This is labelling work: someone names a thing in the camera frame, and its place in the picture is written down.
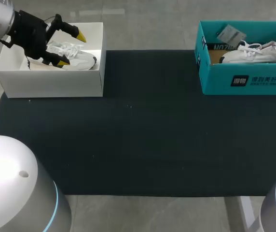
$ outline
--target logo on box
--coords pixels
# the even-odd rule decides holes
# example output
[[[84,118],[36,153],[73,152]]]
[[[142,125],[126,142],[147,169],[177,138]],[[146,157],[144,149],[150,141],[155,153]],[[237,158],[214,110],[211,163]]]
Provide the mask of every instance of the logo on box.
[[[198,69],[198,71],[200,70],[200,63],[201,63],[201,59],[200,59],[200,55],[198,53],[198,57],[197,57],[197,69]]]
[[[202,37],[202,40],[201,40],[201,42],[202,42],[202,47],[203,47],[203,50],[205,49],[205,46],[206,46],[206,39],[205,39],[205,37],[203,36]]]
[[[244,86],[246,86],[246,83],[248,82],[248,77],[249,77],[248,75],[235,75],[233,77],[233,80],[232,80],[230,86],[244,87]]]

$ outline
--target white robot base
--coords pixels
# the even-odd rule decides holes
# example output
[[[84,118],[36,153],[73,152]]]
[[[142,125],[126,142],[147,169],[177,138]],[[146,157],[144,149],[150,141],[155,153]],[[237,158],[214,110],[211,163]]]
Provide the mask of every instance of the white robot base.
[[[0,232],[69,232],[65,196],[22,142],[0,136]]]

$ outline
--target white shoe box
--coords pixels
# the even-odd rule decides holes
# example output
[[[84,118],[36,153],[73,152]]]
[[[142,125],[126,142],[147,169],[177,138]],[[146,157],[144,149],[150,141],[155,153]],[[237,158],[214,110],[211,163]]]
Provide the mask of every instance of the white shoe box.
[[[8,98],[102,97],[106,62],[103,23],[73,23],[85,36],[83,43],[56,31],[51,40],[82,44],[83,51],[97,58],[91,70],[63,70],[37,65],[29,70],[23,48],[3,46],[0,54],[0,83]]]

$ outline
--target teal shoe box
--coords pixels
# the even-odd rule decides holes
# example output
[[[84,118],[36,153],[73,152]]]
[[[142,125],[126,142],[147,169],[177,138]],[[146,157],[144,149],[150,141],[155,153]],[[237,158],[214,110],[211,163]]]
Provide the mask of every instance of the teal shoe box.
[[[201,21],[195,57],[202,92],[207,95],[276,95],[276,63],[219,64],[231,47],[217,36],[227,26],[246,34],[249,44],[276,41],[276,22]]]

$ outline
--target shoe box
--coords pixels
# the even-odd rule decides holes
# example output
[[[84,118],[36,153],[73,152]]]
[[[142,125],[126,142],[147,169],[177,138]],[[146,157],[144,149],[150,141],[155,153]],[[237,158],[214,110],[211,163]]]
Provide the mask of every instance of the shoe box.
[[[195,57],[202,92],[206,95],[276,95],[276,63],[222,64],[223,54],[234,48],[218,39],[230,25],[246,34],[249,44],[276,41],[276,22],[201,21]]]
[[[23,48],[3,46],[0,54],[0,83],[8,98],[102,97],[104,89],[106,38],[103,23],[73,23],[85,36],[83,43],[56,31],[51,40],[82,44],[83,51],[95,55],[90,70],[64,70],[53,66],[29,69]]]

